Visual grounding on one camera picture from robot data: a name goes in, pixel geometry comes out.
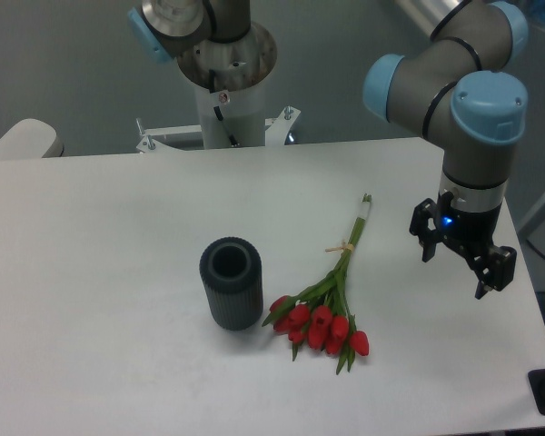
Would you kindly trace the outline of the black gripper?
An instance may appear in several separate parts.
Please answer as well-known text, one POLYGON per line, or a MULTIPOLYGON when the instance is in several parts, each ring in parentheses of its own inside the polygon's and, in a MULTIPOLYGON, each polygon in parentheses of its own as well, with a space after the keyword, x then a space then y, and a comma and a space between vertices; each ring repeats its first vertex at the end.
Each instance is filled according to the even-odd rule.
POLYGON ((467 261, 478 284, 475 298, 488 292, 501 292, 514 278, 517 251, 509 246, 496 246, 493 234, 501 205, 486 212, 473 213, 456 209, 454 193, 438 195, 437 203, 427 198, 413 210, 410 234, 419 239, 421 260, 431 260, 439 243, 467 261))

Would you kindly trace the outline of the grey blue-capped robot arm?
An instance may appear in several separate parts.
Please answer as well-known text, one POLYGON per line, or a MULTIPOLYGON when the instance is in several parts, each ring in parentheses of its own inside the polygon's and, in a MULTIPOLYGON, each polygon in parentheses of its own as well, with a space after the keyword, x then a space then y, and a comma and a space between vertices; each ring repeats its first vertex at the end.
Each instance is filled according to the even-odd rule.
MULTIPOLYGON (((424 260, 438 244, 475 272, 476 297, 504 289, 516 253, 493 233, 528 94, 504 72, 528 40, 524 14, 503 1, 403 1, 430 38, 413 59, 379 58, 362 86, 366 108, 444 152, 439 194, 413 212, 410 232, 424 260)), ((207 149, 282 145, 297 118, 286 108, 271 124, 263 83, 277 60, 272 35, 246 1, 143 1, 128 14, 142 47, 158 63, 176 62, 193 86, 207 149)))

